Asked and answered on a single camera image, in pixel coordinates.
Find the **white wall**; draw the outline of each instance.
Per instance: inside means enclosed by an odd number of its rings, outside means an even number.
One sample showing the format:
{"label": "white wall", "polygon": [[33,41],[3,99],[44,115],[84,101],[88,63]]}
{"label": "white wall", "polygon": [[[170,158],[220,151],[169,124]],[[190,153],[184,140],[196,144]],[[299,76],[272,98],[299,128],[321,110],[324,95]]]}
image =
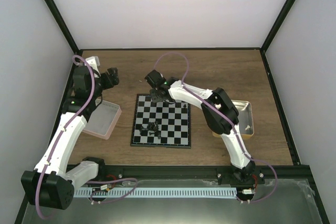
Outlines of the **white wall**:
{"label": "white wall", "polygon": [[46,150],[72,53],[43,0],[0,6],[0,222],[14,223],[21,175]]}
{"label": "white wall", "polygon": [[285,0],[54,0],[78,47],[261,47]]}
{"label": "white wall", "polygon": [[336,223],[336,0],[297,0],[267,59],[302,163]]}

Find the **black frame edge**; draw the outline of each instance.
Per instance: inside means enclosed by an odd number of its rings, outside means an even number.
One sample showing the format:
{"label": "black frame edge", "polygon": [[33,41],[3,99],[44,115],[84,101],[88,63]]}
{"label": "black frame edge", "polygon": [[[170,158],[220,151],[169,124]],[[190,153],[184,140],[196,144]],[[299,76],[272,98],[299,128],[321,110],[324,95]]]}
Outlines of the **black frame edge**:
{"label": "black frame edge", "polygon": [[23,222],[23,218],[25,217],[27,207],[28,207],[28,198],[25,195],[19,208],[19,212],[17,213],[14,224],[21,224]]}
{"label": "black frame edge", "polygon": [[82,51],[187,51],[187,50],[260,50],[260,47],[162,47],[162,48],[88,48]]}
{"label": "black frame edge", "polygon": [[288,125],[288,122],[287,122],[287,119],[286,119],[286,115],[285,115],[285,112],[283,110],[283,107],[282,107],[282,104],[281,104],[281,101],[280,101],[279,93],[277,91],[277,88],[276,88],[276,85],[274,83],[274,79],[273,79],[271,70],[270,70],[269,65],[268,65],[266,54],[265,54],[264,51],[261,51],[261,50],[260,50],[260,54],[261,54],[261,58],[263,60],[262,62],[264,63],[265,71],[266,71],[266,74],[267,74],[269,85],[271,87],[271,91],[272,91],[272,94],[273,94],[275,105],[276,105],[277,110],[278,110],[278,114],[279,114],[279,117],[280,117],[282,129],[283,129],[283,132],[285,134],[285,138],[286,138],[287,145],[288,145],[288,148],[289,148],[290,156],[292,158],[292,161],[293,161],[294,165],[300,165],[301,164],[300,157],[299,157],[298,151],[295,147],[295,143],[294,143],[292,134],[290,132],[290,128],[289,128],[289,125]]}
{"label": "black frame edge", "polygon": [[72,37],[67,25],[65,24],[61,13],[59,12],[54,0],[44,0],[49,7],[49,10],[51,14],[53,15],[55,21],[57,22],[59,28],[61,29],[65,39],[67,40],[69,46],[73,50],[73,52],[76,54],[79,52],[79,48],[77,47],[74,38]]}
{"label": "black frame edge", "polygon": [[267,51],[270,44],[272,43],[273,39],[275,38],[278,30],[280,29],[282,23],[284,22],[285,18],[287,17],[287,14],[289,13],[290,9],[292,8],[295,0],[286,0],[277,19],[275,20],[271,30],[269,31],[264,44],[261,47],[262,51]]}

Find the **red wire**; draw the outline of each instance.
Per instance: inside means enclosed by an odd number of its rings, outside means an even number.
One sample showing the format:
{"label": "red wire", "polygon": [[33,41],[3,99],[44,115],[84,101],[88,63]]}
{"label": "red wire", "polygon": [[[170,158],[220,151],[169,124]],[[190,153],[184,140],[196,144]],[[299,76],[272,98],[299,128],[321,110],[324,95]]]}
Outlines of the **red wire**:
{"label": "red wire", "polygon": [[256,185],[255,185],[255,193],[257,192],[257,185],[258,185],[258,180],[257,180],[257,176],[256,175],[254,175],[254,174],[252,174],[252,177],[254,178],[254,181],[255,181],[255,183],[256,183]]}
{"label": "red wire", "polygon": [[[108,175],[106,175],[106,178],[113,178],[113,180],[117,180],[117,177],[115,177],[115,176],[112,175],[112,174],[108,174]],[[115,183],[113,183],[111,189],[114,189],[115,186],[116,186]]]}

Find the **black bracket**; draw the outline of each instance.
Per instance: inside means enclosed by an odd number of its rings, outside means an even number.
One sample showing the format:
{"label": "black bracket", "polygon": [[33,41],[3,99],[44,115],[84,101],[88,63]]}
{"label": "black bracket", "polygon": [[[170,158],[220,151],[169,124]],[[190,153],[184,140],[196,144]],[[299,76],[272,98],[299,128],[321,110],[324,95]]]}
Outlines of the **black bracket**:
{"label": "black bracket", "polygon": [[[238,124],[239,112],[232,103],[230,97],[223,89],[217,88],[216,90],[212,91],[212,95],[208,99],[205,99],[205,101],[207,101],[212,106],[215,106],[216,104],[220,105],[218,110],[226,115],[234,124]],[[201,107],[206,123],[213,132],[219,135],[223,133],[230,134],[232,126],[224,118],[210,109],[204,103],[201,104]]]}

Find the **purple tube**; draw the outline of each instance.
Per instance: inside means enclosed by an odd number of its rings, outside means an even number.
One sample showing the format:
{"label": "purple tube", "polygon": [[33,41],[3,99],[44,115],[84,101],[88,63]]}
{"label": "purple tube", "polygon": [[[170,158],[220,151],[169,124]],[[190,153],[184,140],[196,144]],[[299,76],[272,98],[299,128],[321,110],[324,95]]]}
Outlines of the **purple tube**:
{"label": "purple tube", "polygon": [[187,91],[188,93],[190,93],[191,95],[193,95],[194,97],[196,97],[197,99],[199,99],[200,101],[202,101],[205,105],[207,105],[210,109],[212,109],[214,112],[216,112],[216,113],[217,113],[218,115],[220,115],[222,118],[224,118],[224,119],[225,119],[225,120],[232,126],[233,132],[235,133],[235,136],[236,136],[236,138],[237,138],[237,140],[238,140],[238,143],[239,143],[239,146],[240,146],[240,148],[241,148],[241,151],[244,153],[244,155],[245,155],[249,160],[254,161],[254,162],[264,163],[264,164],[267,165],[267,166],[272,170],[272,172],[274,173],[275,184],[274,184],[274,188],[273,188],[273,190],[272,190],[268,195],[266,195],[265,197],[263,197],[263,198],[261,198],[261,199],[253,200],[253,201],[251,201],[250,203],[257,203],[257,202],[263,201],[264,199],[267,199],[268,197],[270,197],[270,196],[275,192],[275,190],[276,190],[276,188],[277,188],[277,186],[278,186],[278,176],[277,176],[276,171],[275,171],[274,168],[273,168],[269,163],[267,163],[266,161],[259,160],[259,159],[254,159],[254,158],[251,158],[250,156],[248,156],[248,155],[245,153],[245,150],[244,150],[244,148],[243,148],[243,144],[242,144],[242,142],[240,141],[240,138],[239,138],[239,136],[238,136],[238,132],[237,132],[236,129],[235,129],[235,124],[234,124],[234,123],[233,123],[233,122],[232,122],[226,115],[224,115],[223,113],[221,113],[218,109],[216,109],[216,108],[213,107],[211,104],[209,104],[209,103],[206,102],[204,99],[202,99],[200,96],[198,96],[197,94],[195,94],[194,92],[192,92],[191,90],[189,90],[188,88],[185,87],[185,85],[184,85],[184,79],[185,79],[185,77],[187,76],[188,71],[189,71],[189,61],[188,61],[188,59],[186,58],[186,56],[185,56],[184,54],[180,53],[180,52],[167,52],[167,53],[163,54],[163,55],[156,61],[155,65],[154,65],[154,69],[155,69],[155,67],[158,65],[159,61],[160,61],[163,57],[165,57],[165,56],[167,56],[167,55],[170,55],[170,54],[175,54],[175,55],[180,55],[180,56],[182,56],[182,57],[185,59],[186,63],[187,63],[187,69],[186,69],[186,71],[185,71],[185,73],[184,73],[184,75],[183,75],[183,77],[182,77],[182,79],[181,79],[181,84],[182,84],[183,89],[184,89],[185,91]]}
{"label": "purple tube", "polygon": [[[91,99],[92,99],[92,97],[93,97],[93,93],[94,93],[94,88],[95,88],[95,85],[94,85],[94,74],[93,74],[93,71],[92,71],[92,69],[91,69],[91,67],[90,67],[90,65],[87,63],[87,61],[83,58],[83,57],[81,57],[81,56],[79,56],[79,55],[74,55],[73,57],[72,57],[72,61],[73,61],[73,63],[74,64],[76,64],[76,65],[79,65],[79,63],[78,62],[76,62],[75,61],[75,59],[76,58],[78,58],[78,59],[80,59],[82,62],[84,62],[84,64],[88,67],[88,69],[89,69],[89,72],[90,72],[90,76],[91,76],[91,92],[90,92],[90,95],[89,95],[89,98],[88,98],[88,100],[84,103],[84,105],[72,116],[72,118],[70,118],[69,119],[69,121],[64,125],[64,128],[66,129],[68,126],[69,126],[69,124],[86,108],[86,106],[89,104],[89,102],[91,101]],[[54,144],[53,144],[53,146],[52,146],[52,148],[51,148],[51,150],[50,150],[50,153],[49,153],[49,155],[48,155],[48,158],[47,158],[47,162],[50,162],[50,160],[51,160],[51,158],[52,158],[52,156],[53,156],[53,153],[54,153],[54,151],[55,151],[55,149],[56,149],[56,146],[57,146],[57,144],[58,144],[58,142],[59,142],[59,140],[60,140],[60,138],[61,138],[61,136],[62,136],[62,134],[63,134],[63,131],[60,131],[59,132],[59,134],[58,134],[58,136],[56,137],[56,140],[55,140],[55,142],[54,142]],[[44,177],[44,174],[46,173],[46,170],[47,170],[47,168],[48,168],[48,165],[45,165],[44,167],[43,167],[43,170],[42,170],[42,172],[41,172],[41,174],[40,174],[40,177],[39,177],[39,179],[38,179],[38,182],[37,182],[37,187],[36,187],[36,194],[35,194],[35,206],[36,206],[36,211],[37,211],[37,214],[39,215],[39,217],[41,218],[41,219],[43,219],[43,220],[47,220],[47,219],[49,219],[51,216],[52,216],[52,214],[51,215],[49,215],[49,216],[44,216],[43,214],[42,214],[42,212],[41,212],[41,208],[40,208],[40,201],[39,201],[39,195],[40,195],[40,190],[41,190],[41,184],[42,184],[42,180],[43,180],[43,177]]]}

